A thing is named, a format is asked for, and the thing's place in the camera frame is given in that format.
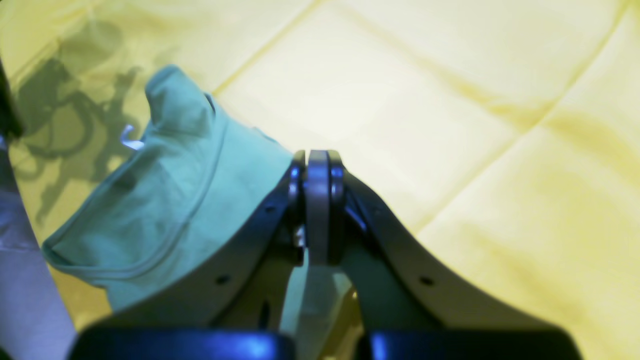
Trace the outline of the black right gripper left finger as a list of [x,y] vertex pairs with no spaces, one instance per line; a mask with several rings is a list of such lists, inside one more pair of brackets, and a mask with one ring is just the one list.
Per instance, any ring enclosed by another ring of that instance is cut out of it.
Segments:
[[169,288],[85,330],[71,360],[294,360],[276,311],[304,261],[306,153],[231,240]]

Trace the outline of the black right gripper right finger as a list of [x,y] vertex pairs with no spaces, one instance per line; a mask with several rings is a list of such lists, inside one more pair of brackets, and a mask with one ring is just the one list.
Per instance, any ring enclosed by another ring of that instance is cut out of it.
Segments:
[[358,294],[357,360],[580,360],[567,333],[503,303],[446,267],[386,203],[315,151],[315,264]]

